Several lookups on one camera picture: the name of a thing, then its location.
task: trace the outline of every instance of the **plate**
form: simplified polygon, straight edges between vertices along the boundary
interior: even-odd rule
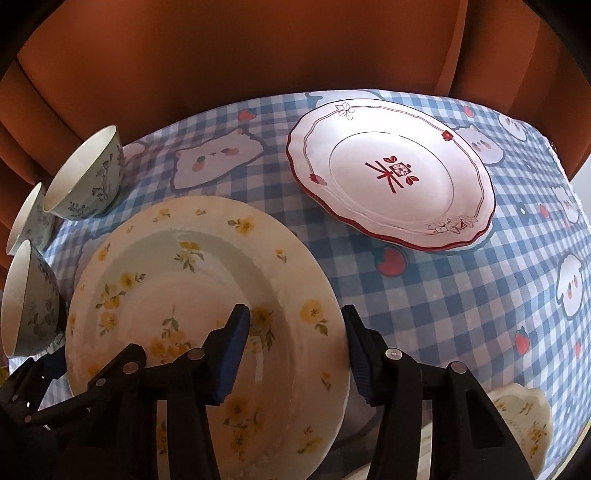
[[[290,132],[287,156],[329,213],[410,248],[470,245],[495,211],[491,179],[468,143],[397,103],[351,99],[312,110]]]
[[[144,347],[148,366],[201,346],[236,303],[251,308],[247,346],[232,393],[207,409],[222,478],[308,478],[345,412],[345,327],[311,253],[273,217],[244,203],[174,199],[107,237],[70,306],[72,392],[85,391],[130,342]],[[165,435],[160,422],[160,465],[167,461]]]
[[[554,433],[552,410],[544,393],[538,388],[510,384],[493,390],[488,396],[517,440],[532,473],[538,477]],[[417,480],[429,479],[432,435],[433,424],[428,423],[421,431]],[[368,463],[343,480],[366,480],[369,467]]]

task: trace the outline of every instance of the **red chinese character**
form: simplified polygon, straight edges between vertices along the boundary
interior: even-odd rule
[[[376,178],[378,180],[380,179],[388,179],[388,184],[390,185],[390,190],[392,190],[392,193],[396,193],[396,189],[394,188],[394,184],[392,183],[392,181],[395,181],[396,184],[400,187],[400,188],[404,188],[402,186],[402,184],[396,179],[396,177],[394,176],[394,172],[392,172],[392,170],[389,170],[388,168],[384,167],[378,160],[375,160],[375,162],[378,164],[379,168],[374,167],[373,165],[370,165],[369,163],[365,162],[365,164],[369,167],[372,168],[373,170],[380,172],[381,175],[378,175]]]

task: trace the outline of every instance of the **red strawberry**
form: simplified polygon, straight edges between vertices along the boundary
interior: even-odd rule
[[[542,216],[547,220],[548,218],[550,218],[550,212],[548,211],[548,209],[542,205],[540,203],[540,213],[542,214]]]
[[[464,113],[470,118],[474,117],[474,112],[470,110],[470,107],[468,107],[467,105],[464,105]]]
[[[205,168],[205,157],[201,155],[197,161],[193,164],[191,170],[193,171],[200,171]]]
[[[406,270],[407,259],[398,248],[377,248],[373,253],[375,268],[385,277],[397,277]]]
[[[525,331],[525,327],[521,327],[515,334],[515,346],[517,347],[517,353],[525,355],[527,350],[530,349],[530,337]]]
[[[256,109],[247,108],[246,110],[240,110],[238,112],[238,120],[241,122],[248,122],[256,117]]]

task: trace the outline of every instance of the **metal screw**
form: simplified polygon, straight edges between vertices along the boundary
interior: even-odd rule
[[[139,365],[137,364],[137,362],[127,362],[124,366],[123,366],[123,373],[126,375],[131,375],[134,374],[138,371]]]
[[[457,374],[465,374],[468,371],[468,367],[462,362],[453,362],[452,370]]]
[[[386,350],[386,356],[390,360],[400,360],[402,358],[402,352],[397,348],[388,348],[388,350]]]
[[[187,358],[189,360],[201,360],[205,356],[205,352],[202,348],[191,348],[187,352]]]

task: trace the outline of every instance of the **table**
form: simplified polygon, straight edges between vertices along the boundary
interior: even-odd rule
[[[304,113],[346,98],[419,109],[480,151],[496,194],[492,230],[481,244],[441,253],[386,244],[333,219],[300,190],[285,155],[287,135]],[[215,154],[235,155],[237,166],[197,184],[203,177],[195,165]],[[127,145],[125,159],[114,208],[64,222],[44,254],[67,299],[106,235],[140,210],[183,195],[247,202],[304,242],[340,304],[353,303],[389,346],[427,364],[461,360],[487,390],[514,381],[541,388],[555,428],[541,478],[566,457],[591,407],[591,236],[558,156],[531,125],[448,98],[382,90],[298,93],[192,116]],[[11,368],[20,363],[12,360]],[[62,378],[43,405],[69,395]],[[313,478],[337,480],[369,462],[380,415],[352,383],[343,428]]]

